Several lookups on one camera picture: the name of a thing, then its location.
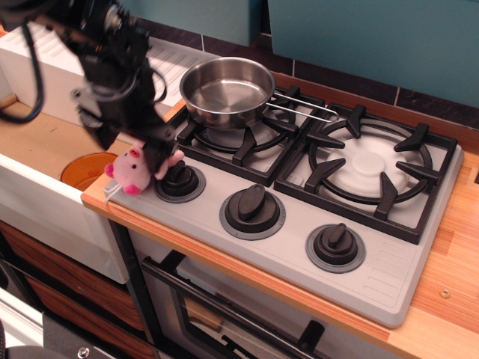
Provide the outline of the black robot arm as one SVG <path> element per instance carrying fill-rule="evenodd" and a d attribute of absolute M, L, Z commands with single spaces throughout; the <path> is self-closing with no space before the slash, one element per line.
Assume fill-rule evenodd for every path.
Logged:
<path fill-rule="evenodd" d="M 45 95 L 30 22 L 54 31 L 79 59 L 86 85 L 71 94 L 82 125 L 105 150 L 120 133 L 144 142 L 149 171 L 159 176 L 177 149 L 174 130 L 157 114 L 162 75 L 150 66 L 149 33 L 119 1 L 2 1 L 1 23 L 19 25 L 31 55 L 37 98 L 24 117 L 5 111 L 3 120 L 28 123 L 41 112 Z"/>

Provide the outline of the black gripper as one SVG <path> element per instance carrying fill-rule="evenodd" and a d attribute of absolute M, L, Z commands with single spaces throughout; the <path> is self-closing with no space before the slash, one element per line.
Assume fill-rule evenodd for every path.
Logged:
<path fill-rule="evenodd" d="M 71 41 L 85 73 L 85 87 L 72 92 L 87 133 L 108 150 L 119 133 L 145 141 L 147 168 L 163 177 L 178 150 L 175 132 L 156 113 L 154 70 L 147 53 L 148 33 L 110 33 L 102 43 Z"/>

